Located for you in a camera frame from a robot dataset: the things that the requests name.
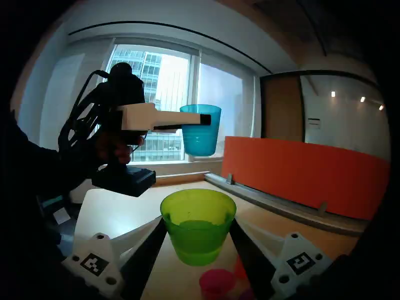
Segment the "window frame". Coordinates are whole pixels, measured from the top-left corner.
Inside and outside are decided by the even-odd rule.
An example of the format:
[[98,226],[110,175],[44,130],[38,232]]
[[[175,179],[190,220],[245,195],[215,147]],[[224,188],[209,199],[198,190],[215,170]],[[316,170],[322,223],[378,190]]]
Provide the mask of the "window frame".
[[[249,67],[237,62],[229,57],[225,57],[222,54],[217,52],[206,50],[204,52],[203,49],[193,49],[184,45],[175,44],[162,40],[150,40],[146,38],[114,38],[112,41],[112,49],[109,52],[109,55],[106,57],[106,70],[110,67],[112,63],[112,57],[116,52],[118,45],[126,45],[132,46],[131,51],[146,51],[151,52],[149,49],[153,48],[155,53],[173,55],[176,57],[181,57],[187,59],[189,57],[189,74],[188,74],[188,91],[187,91],[187,104],[196,104],[197,103],[197,94],[198,94],[198,83],[199,83],[199,72],[200,72],[200,63],[202,57],[204,55],[207,56],[207,59],[211,58],[213,62],[212,65],[205,63],[213,68],[220,69],[224,72],[228,72],[230,74],[236,74],[236,72],[231,72],[231,68],[233,67],[236,70],[242,70],[243,72],[253,74],[254,80],[254,100],[253,100],[253,120],[252,120],[252,128],[251,128],[251,137],[260,137],[261,132],[261,115],[257,116],[257,114],[261,113],[261,95],[260,90],[257,89],[257,86],[260,87],[259,80],[260,78],[256,75],[254,70],[251,70]],[[183,160],[158,160],[158,161],[131,161],[129,162],[129,166],[135,167],[154,167],[159,168],[164,165],[179,165],[179,164],[195,164],[202,165],[204,163],[210,163],[214,166],[215,163],[221,163],[224,157],[198,157],[188,155],[183,152]]]

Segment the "pink cup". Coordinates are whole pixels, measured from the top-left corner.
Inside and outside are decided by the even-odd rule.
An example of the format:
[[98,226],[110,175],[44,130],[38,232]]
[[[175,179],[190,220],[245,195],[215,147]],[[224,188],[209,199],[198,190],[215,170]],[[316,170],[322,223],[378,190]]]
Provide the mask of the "pink cup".
[[224,269],[212,269],[201,275],[198,281],[207,300],[225,300],[236,283],[235,275]]

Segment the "window sill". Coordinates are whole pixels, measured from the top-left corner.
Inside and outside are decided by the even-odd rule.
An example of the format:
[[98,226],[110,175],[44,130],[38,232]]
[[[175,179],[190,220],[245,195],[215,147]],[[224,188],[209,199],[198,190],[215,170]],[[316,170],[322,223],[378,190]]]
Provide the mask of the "window sill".
[[210,172],[221,174],[222,160],[204,160],[204,161],[143,161],[143,163],[131,162],[128,164],[131,168],[145,168],[155,171],[157,176],[187,174],[195,172]]

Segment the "blue plastic cup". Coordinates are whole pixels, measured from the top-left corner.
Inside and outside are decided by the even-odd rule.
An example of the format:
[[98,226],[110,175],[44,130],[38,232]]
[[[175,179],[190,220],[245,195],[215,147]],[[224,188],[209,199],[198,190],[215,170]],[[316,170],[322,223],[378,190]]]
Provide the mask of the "blue plastic cup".
[[182,113],[211,115],[211,125],[182,125],[184,151],[193,156],[211,156],[216,152],[221,108],[207,104],[182,106]]

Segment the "green plastic cup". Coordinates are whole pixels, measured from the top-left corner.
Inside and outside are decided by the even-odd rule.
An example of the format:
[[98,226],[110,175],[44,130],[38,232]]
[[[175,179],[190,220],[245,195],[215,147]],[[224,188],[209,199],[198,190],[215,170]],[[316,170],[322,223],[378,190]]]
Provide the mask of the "green plastic cup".
[[205,266],[218,257],[236,204],[222,192],[196,188],[170,194],[160,210],[179,259],[190,266]]

